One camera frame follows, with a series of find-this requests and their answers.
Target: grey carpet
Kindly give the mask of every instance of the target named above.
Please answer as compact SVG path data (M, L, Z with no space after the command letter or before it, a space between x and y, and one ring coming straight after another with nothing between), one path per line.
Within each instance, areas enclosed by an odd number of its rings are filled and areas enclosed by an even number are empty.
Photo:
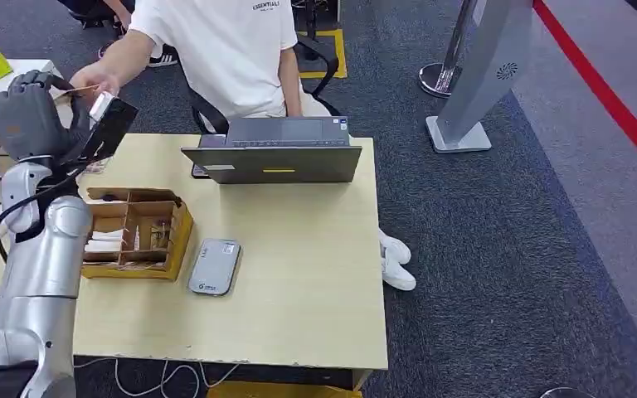
M83 32L52 2L0 1L0 48L49 57L65 75L95 58L103 32ZM414 292L385 290L390 371L370 397L535 397L558 385L600 398L637 397L637 330L517 101L484 120L494 148L433 153L423 120L440 104L416 71L441 57L455 0L343 2L348 74L325 98L376 141L380 220L413 248ZM23 37L16 41L14 37ZM181 76L147 70L124 91L137 132L194 130ZM143 389L159 362L126 361ZM123 396L112 366L79 371L80 396ZM168 394L190 396L180 375Z

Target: white sneaker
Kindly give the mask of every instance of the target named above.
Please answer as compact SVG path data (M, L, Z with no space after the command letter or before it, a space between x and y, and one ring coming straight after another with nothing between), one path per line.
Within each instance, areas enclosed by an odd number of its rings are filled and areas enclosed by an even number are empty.
M380 239L381 249L392 248L392 253L396 257L396 260L399 261L399 264L406 264L411 260L411 250L409 250L404 242L397 238L392 238L379 228L377 228L377 235Z
M398 253L392 247L385 249L385 256L382 258L382 280L399 290L413 290L416 287L416 278L399 265L397 258Z

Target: chair armrest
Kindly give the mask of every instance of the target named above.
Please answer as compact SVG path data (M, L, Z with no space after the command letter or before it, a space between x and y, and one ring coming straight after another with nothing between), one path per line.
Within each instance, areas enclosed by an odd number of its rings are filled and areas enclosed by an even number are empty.
M338 71L338 57L336 56L333 49L329 46L319 43L318 41L311 40L306 36L297 35L297 37L299 38L299 42L297 43L299 46L312 51L319 58L326 62L326 76L321 79L321 82L318 83L314 91L309 92L313 96L319 95L321 91L323 91L323 88L326 87L326 85L329 83L329 81L331 81L333 76Z

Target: laptop lid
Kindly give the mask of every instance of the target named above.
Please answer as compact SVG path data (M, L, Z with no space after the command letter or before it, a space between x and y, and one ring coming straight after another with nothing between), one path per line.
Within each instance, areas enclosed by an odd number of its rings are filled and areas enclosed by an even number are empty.
M182 148L214 181L351 182L362 147Z

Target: human hand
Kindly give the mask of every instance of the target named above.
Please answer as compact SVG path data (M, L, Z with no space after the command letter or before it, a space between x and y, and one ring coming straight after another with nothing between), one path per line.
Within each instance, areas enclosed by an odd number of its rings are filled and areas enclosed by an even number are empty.
M81 68L72 76L70 83L76 89L89 87L88 90L82 90L80 94L86 97L90 104L93 104L104 91L112 95L118 95L120 91L118 78L109 73L99 62Z

